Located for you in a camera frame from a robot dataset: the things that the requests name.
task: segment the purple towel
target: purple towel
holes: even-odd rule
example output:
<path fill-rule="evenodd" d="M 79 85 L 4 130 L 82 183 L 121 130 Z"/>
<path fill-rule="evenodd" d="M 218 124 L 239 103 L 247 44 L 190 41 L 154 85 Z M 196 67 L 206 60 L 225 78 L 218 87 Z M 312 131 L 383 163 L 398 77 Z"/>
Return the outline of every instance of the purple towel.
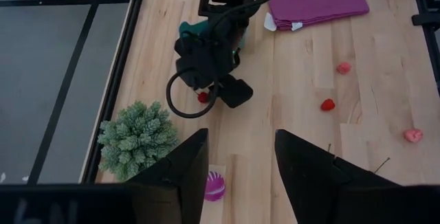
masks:
<path fill-rule="evenodd" d="M 269 7 L 280 30 L 291 29 L 292 23 L 307 26 L 370 11 L 365 0 L 270 0 Z"/>

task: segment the green plant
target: green plant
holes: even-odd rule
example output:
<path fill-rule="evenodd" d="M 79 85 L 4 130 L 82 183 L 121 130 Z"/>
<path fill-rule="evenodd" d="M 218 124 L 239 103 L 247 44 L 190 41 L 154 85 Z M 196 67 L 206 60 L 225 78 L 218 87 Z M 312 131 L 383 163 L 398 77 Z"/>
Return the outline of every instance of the green plant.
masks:
<path fill-rule="evenodd" d="M 104 121 L 98 143 L 103 160 L 99 168 L 125 181 L 165 157 L 177 144 L 176 129 L 159 102 L 141 102 L 123 109 L 116 121 Z"/>

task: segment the white paper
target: white paper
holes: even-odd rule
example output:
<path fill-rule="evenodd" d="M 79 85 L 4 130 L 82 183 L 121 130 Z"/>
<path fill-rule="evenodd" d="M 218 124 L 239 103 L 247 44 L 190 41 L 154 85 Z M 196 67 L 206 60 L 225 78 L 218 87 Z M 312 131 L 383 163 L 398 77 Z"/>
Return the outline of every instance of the white paper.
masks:
<path fill-rule="evenodd" d="M 276 25 L 274 22 L 274 18 L 270 13 L 266 13 L 266 17 L 264 19 L 264 27 L 269 31 L 276 31 Z"/>
<path fill-rule="evenodd" d="M 303 27 L 303 22 L 295 22 L 291 24 L 291 30 L 295 32 L 296 30 Z"/>

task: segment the purple ball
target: purple ball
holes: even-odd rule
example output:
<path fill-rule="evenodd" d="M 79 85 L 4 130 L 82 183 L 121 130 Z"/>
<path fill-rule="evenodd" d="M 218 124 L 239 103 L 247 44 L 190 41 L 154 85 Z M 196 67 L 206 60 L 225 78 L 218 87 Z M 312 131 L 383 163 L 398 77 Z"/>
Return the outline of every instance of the purple ball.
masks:
<path fill-rule="evenodd" d="M 218 201 L 226 192 L 225 179 L 218 173 L 210 171 L 206 182 L 205 200 Z"/>

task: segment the pink toy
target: pink toy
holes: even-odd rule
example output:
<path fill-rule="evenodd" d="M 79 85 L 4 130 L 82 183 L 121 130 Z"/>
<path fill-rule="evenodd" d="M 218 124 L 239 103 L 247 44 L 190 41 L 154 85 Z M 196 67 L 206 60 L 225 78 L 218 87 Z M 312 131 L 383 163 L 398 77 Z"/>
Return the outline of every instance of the pink toy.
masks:
<path fill-rule="evenodd" d="M 225 180 L 218 172 L 210 171 L 206 182 L 205 200 L 218 201 L 226 192 Z"/>
<path fill-rule="evenodd" d="M 404 132 L 405 139 L 409 142 L 417 143 L 424 138 L 424 134 L 418 128 L 409 129 Z"/>
<path fill-rule="evenodd" d="M 351 69 L 351 65 L 349 63 L 341 63 L 336 68 L 336 70 L 338 70 L 340 74 L 347 74 L 350 72 L 350 69 Z"/>

